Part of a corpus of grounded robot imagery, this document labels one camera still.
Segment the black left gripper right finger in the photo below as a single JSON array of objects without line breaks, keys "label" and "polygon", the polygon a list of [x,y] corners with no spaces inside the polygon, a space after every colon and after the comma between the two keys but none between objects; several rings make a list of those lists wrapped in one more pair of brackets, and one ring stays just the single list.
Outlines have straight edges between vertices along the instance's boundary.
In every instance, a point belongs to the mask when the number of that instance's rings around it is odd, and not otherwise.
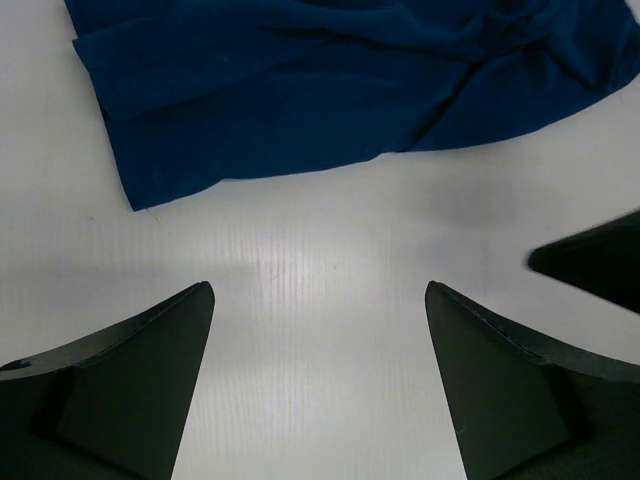
[{"label": "black left gripper right finger", "polygon": [[639,368],[497,315],[443,283],[425,292],[469,479],[636,479]]}]

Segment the blue printed t shirt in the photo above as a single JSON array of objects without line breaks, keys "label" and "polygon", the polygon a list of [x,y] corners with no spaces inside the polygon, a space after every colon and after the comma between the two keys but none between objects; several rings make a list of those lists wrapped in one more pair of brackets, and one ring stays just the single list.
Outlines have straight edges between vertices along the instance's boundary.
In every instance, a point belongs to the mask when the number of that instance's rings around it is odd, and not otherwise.
[{"label": "blue printed t shirt", "polygon": [[537,131],[639,73],[624,1],[70,1],[134,210]]}]

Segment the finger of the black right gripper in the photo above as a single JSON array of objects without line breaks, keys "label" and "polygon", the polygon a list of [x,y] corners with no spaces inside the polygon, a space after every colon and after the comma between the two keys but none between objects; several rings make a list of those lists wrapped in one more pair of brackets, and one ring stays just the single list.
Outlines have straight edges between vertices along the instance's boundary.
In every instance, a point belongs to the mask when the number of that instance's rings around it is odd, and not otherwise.
[{"label": "finger of the black right gripper", "polygon": [[639,212],[534,249],[528,267],[639,312]]}]

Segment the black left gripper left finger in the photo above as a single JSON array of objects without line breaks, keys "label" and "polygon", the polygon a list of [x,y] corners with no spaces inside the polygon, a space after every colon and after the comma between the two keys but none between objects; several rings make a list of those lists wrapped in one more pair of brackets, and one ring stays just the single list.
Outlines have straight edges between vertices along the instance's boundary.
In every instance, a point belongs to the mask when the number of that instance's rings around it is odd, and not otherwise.
[{"label": "black left gripper left finger", "polygon": [[199,282],[3,365],[2,478],[171,478],[214,305],[211,285]]}]

